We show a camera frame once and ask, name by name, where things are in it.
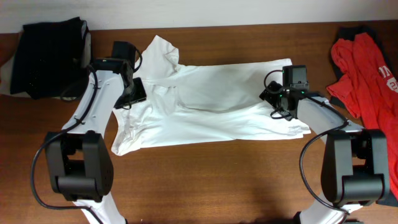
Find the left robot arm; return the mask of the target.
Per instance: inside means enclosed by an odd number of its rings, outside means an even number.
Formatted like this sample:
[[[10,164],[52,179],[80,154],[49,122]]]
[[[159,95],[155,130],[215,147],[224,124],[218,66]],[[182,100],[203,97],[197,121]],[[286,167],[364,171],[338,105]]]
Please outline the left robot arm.
[[[90,223],[126,223],[111,195],[114,168],[104,143],[112,110],[146,100],[138,69],[127,59],[100,58],[88,66],[88,84],[70,120],[45,138],[54,192],[85,212]]]

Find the white t-shirt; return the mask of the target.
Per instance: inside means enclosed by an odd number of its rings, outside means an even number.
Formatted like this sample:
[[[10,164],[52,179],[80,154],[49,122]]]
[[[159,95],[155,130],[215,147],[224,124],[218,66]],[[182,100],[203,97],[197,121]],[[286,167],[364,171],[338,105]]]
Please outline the white t-shirt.
[[[310,128],[299,120],[272,119],[260,99],[264,78],[281,79],[288,58],[269,62],[194,66],[179,62],[178,48],[155,36],[143,51],[137,76],[147,98],[114,111],[118,156],[148,147],[201,142],[302,138]]]

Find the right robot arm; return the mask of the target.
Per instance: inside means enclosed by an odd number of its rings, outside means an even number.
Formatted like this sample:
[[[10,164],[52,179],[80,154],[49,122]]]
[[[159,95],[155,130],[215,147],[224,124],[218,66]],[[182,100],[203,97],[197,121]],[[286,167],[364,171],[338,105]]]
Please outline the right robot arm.
[[[308,125],[315,137],[299,156],[303,183],[314,203],[293,217],[293,223],[347,223],[356,210],[384,200],[390,192],[387,141],[379,129],[353,123],[316,92],[294,89],[272,81],[260,95],[282,119]],[[310,187],[303,160],[312,143],[325,143],[321,194]]]

